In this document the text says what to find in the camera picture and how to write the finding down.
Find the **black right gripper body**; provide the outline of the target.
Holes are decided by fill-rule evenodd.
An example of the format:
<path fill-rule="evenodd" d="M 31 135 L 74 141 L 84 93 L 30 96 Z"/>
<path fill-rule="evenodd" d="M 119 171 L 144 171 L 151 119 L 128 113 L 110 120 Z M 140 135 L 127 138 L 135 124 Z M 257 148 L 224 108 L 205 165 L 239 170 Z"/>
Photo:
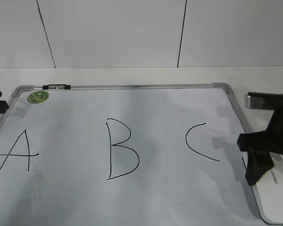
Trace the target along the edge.
<path fill-rule="evenodd" d="M 239 135 L 237 145 L 240 151 L 254 148 L 283 155 L 283 107 L 273 111 L 266 130 Z"/>

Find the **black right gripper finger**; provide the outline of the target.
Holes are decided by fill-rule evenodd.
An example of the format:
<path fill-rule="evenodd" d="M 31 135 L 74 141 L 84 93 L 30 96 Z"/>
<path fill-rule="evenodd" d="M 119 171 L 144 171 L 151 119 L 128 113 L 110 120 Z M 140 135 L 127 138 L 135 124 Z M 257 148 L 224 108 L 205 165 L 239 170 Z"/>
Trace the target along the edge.
<path fill-rule="evenodd" d="M 269 152 L 254 148 L 248 149 L 248 163 L 245 175 L 248 185 L 254 186 L 273 167 L 274 162 Z"/>

